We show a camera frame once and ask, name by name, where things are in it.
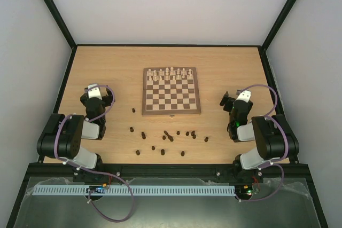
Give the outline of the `dark knight piece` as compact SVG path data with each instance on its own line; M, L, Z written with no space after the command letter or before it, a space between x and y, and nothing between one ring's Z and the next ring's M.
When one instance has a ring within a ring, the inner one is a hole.
M191 136L193 139L196 139L196 132L194 130L191 132Z

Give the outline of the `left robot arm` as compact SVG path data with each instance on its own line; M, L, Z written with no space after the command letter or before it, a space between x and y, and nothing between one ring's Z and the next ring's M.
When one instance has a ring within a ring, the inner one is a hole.
M106 131L106 113L113 107L115 96L107 85L97 83L85 88L80 101L85 115L51 114L37 142L39 155L70 164L77 170L100 169L99 154L81 146L81 140L101 140Z

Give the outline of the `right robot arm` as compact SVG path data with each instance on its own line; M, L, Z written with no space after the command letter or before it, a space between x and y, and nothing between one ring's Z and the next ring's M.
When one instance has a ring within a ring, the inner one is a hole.
M294 158L299 153L299 143L284 115L254 116L248 121L253 103L247 90L237 98L226 92L220 106L229 113L227 132L236 143L254 141L256 147L236 156L233 161L233 175L244 181L252 170L272 166L275 162Z

